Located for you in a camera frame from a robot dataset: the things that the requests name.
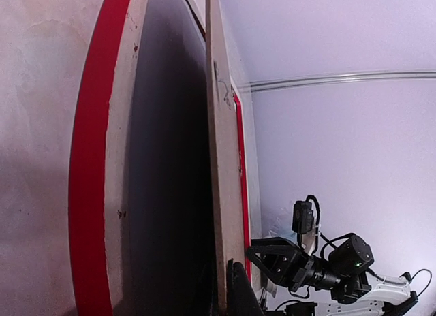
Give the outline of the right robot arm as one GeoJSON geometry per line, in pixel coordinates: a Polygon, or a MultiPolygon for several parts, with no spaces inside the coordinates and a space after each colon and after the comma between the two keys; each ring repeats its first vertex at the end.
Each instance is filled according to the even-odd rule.
{"type": "Polygon", "coordinates": [[[291,300],[267,315],[405,315],[418,303],[412,276],[380,276],[371,270],[370,246],[349,234],[324,259],[280,237],[253,239],[247,258],[291,300]]]}

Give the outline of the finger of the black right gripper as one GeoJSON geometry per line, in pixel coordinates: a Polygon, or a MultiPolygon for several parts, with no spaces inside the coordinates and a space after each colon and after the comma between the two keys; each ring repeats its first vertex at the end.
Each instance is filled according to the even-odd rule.
{"type": "Polygon", "coordinates": [[[290,268],[300,248],[280,237],[252,239],[245,255],[274,284],[289,285],[290,268]]]}

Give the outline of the red wooden picture frame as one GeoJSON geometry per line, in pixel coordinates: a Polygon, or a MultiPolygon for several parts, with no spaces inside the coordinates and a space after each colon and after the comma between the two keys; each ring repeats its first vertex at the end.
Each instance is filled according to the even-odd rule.
{"type": "MultiPolygon", "coordinates": [[[[129,234],[129,148],[140,41],[149,0],[104,0],[80,85],[69,166],[68,221],[79,315],[137,315],[129,234]]],[[[253,98],[242,50],[219,0],[236,107],[244,254],[262,233],[253,98]]],[[[206,0],[185,0],[206,49],[206,0]]],[[[212,208],[213,190],[211,180],[212,208]]],[[[215,231],[213,220],[213,238],[215,231]]],[[[255,287],[260,276],[240,262],[255,287]]],[[[216,255],[213,304],[217,308],[216,255]]]]}

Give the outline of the red and dark photo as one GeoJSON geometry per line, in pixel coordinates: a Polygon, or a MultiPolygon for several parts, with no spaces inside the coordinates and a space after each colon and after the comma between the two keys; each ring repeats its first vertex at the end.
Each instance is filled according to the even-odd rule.
{"type": "Polygon", "coordinates": [[[213,208],[206,49],[185,0],[149,0],[129,148],[137,315],[210,315],[213,208]]]}

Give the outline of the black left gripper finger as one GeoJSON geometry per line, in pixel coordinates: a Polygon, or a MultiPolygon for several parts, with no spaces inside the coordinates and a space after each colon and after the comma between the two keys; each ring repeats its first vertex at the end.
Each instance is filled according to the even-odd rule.
{"type": "Polygon", "coordinates": [[[230,259],[226,270],[227,315],[264,316],[244,266],[240,262],[230,259]]]}

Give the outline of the brown backing board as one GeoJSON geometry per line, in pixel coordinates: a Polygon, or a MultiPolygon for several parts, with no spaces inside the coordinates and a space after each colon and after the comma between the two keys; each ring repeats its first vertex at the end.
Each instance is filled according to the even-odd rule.
{"type": "Polygon", "coordinates": [[[245,254],[236,107],[219,0],[206,0],[206,64],[217,308],[226,315],[227,264],[245,254]]]}

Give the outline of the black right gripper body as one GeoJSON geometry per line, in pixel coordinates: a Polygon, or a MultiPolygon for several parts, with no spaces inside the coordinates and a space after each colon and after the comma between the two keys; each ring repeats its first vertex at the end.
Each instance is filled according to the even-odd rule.
{"type": "Polygon", "coordinates": [[[307,255],[301,248],[298,259],[291,265],[289,280],[289,285],[280,286],[288,288],[291,292],[305,285],[316,290],[331,290],[341,283],[341,277],[335,274],[326,262],[316,256],[307,255]]]}

